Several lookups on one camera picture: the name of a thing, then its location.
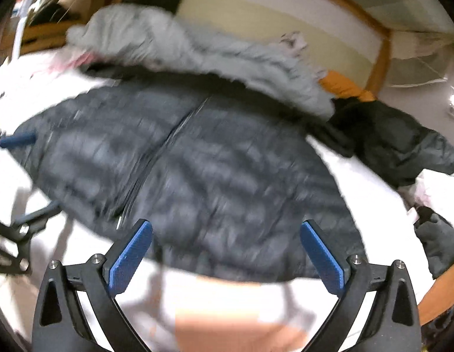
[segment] orange clothing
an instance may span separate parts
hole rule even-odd
[[[357,97],[361,102],[376,100],[370,91],[363,90],[349,78],[334,70],[330,70],[326,77],[319,80],[319,83],[323,89],[336,95],[337,98]]]

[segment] white wall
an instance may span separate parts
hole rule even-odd
[[[448,98],[453,93],[454,73],[446,83],[412,88],[384,88],[379,99],[413,115],[425,127],[447,137],[454,145],[454,120],[447,114]]]

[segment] white fabric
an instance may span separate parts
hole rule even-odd
[[[23,57],[18,62],[31,65],[33,60],[36,62],[43,57],[49,57],[49,53]],[[16,68],[13,74],[15,80],[21,81],[21,85],[14,84],[12,79],[7,84],[2,79],[6,95],[0,100],[0,127],[10,133],[21,122],[50,105],[106,83],[101,79],[85,78],[75,71],[66,71],[58,78],[39,74],[32,79],[20,79],[18,72]],[[335,176],[362,234],[369,262],[388,265],[396,259],[402,259],[409,269],[419,302],[432,286],[433,280],[423,248],[414,234],[400,197],[356,158],[344,159],[314,139],[308,140]],[[29,177],[7,151],[0,150],[0,220],[9,223],[12,210],[16,211],[20,201],[23,201],[22,204],[26,203],[27,213],[40,209],[49,201],[40,191],[33,194],[30,191]],[[33,239],[33,274],[29,279],[0,276],[1,308],[12,327],[27,339],[31,336],[37,288],[48,262],[60,259],[64,265],[82,263],[92,254],[105,253],[111,246],[109,240],[92,234],[77,221],[66,219],[65,214],[53,218],[48,222],[46,230]],[[199,285],[197,279],[194,274],[160,268],[155,263],[144,260],[127,291],[117,296],[125,315],[154,352],[179,351],[176,337],[177,307],[179,308],[187,297],[196,300],[194,291]],[[209,294],[213,303],[257,305],[259,322],[286,321],[304,329],[308,340],[317,332],[336,302],[336,297],[326,291],[322,282],[313,279],[263,284],[256,289],[253,304],[250,303],[249,297],[242,297],[241,293],[237,293],[235,298],[228,298],[228,293],[228,290],[214,290]],[[357,340],[373,297],[374,294],[367,294],[342,349],[352,346]],[[101,329],[95,325],[88,299],[85,299],[84,295],[80,298],[96,339],[100,345],[111,350]]]
[[[414,203],[430,207],[454,228],[454,174],[423,169],[409,194]]]

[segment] screw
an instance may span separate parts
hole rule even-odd
[[[355,265],[360,265],[362,263],[362,259],[361,257],[359,257],[357,254],[354,254],[352,257],[351,257],[351,262]]]
[[[27,224],[24,224],[21,226],[18,232],[20,233],[21,236],[25,236],[28,233],[28,230],[30,230],[30,227]]]
[[[406,268],[406,265],[404,264],[404,262],[402,260],[396,260],[395,265],[400,269]]]
[[[54,270],[57,266],[59,266],[59,261],[58,260],[52,260],[49,262],[49,268],[51,270]]]
[[[103,259],[104,259],[103,255],[95,254],[92,256],[92,263],[98,264],[98,263],[102,262]]]
[[[26,258],[23,258],[21,261],[20,261],[20,269],[21,271],[26,271],[28,270],[28,267],[30,266],[30,263],[28,262],[28,260]]]

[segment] wall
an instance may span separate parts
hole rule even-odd
[[[454,72],[448,82],[411,88],[384,88],[379,99],[413,115],[425,127],[439,131],[454,145],[454,120],[447,114]]]
[[[298,30],[316,65],[365,86],[381,39],[329,0],[182,0],[179,16],[246,39],[268,42]]]

